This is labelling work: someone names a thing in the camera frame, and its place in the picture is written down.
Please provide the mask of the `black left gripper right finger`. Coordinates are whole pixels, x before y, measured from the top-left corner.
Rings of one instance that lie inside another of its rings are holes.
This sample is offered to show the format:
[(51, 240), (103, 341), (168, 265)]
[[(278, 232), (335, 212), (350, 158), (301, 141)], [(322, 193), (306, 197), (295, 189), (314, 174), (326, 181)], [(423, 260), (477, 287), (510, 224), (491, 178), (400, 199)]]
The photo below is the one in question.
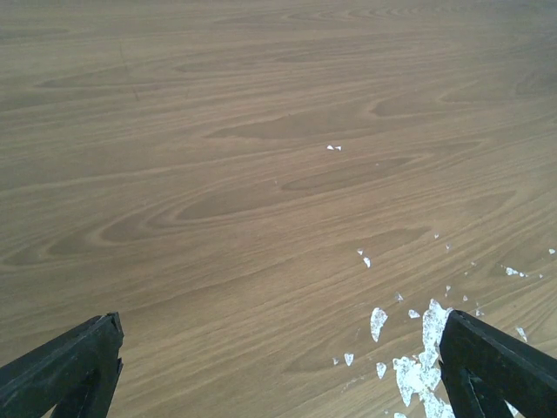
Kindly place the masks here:
[(556, 416), (556, 359), (463, 311), (448, 315), (440, 370), (456, 417)]

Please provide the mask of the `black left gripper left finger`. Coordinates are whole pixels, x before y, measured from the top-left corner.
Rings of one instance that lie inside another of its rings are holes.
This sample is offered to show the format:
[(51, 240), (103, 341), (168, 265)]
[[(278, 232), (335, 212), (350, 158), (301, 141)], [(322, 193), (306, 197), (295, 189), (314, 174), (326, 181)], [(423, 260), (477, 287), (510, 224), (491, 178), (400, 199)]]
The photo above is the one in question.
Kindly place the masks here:
[(119, 314), (88, 319), (1, 367), (2, 417), (105, 417), (123, 369)]

